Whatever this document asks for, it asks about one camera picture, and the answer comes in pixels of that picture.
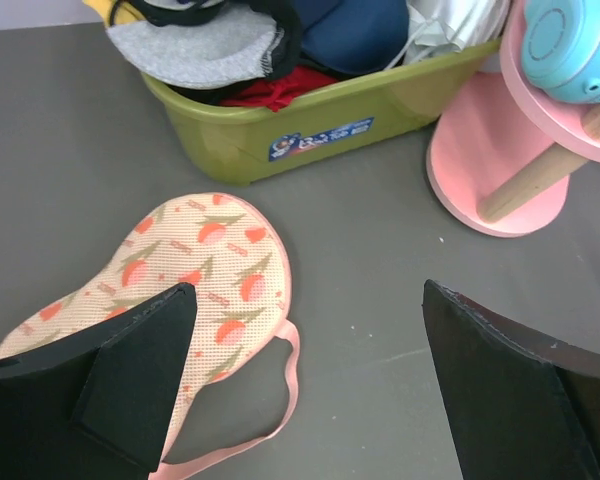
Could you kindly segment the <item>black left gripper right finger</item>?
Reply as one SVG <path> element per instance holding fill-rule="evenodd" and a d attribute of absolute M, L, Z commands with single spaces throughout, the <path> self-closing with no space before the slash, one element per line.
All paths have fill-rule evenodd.
<path fill-rule="evenodd" d="M 600 479 L 600 354 L 436 281 L 423 317 L 466 479 Z"/>

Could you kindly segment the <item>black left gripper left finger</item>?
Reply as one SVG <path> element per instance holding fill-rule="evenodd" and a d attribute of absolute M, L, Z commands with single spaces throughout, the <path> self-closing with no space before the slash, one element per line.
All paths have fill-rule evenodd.
<path fill-rule="evenodd" d="M 0 360 L 0 479 L 146 479 L 157 471 L 197 315 L 180 283 Z"/>

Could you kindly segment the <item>floral mesh laundry bag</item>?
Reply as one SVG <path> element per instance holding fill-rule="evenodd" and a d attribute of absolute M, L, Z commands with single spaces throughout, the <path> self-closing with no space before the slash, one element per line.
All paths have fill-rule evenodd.
<path fill-rule="evenodd" d="M 198 313 L 165 445 L 175 442 L 203 387 L 230 377 L 273 338 L 292 348 L 285 380 L 294 411 L 300 340 L 286 318 L 286 251 L 255 207 L 228 194 L 185 195 L 154 209 L 93 279 L 10 333 L 0 359 L 129 312 L 179 282 L 195 287 Z"/>

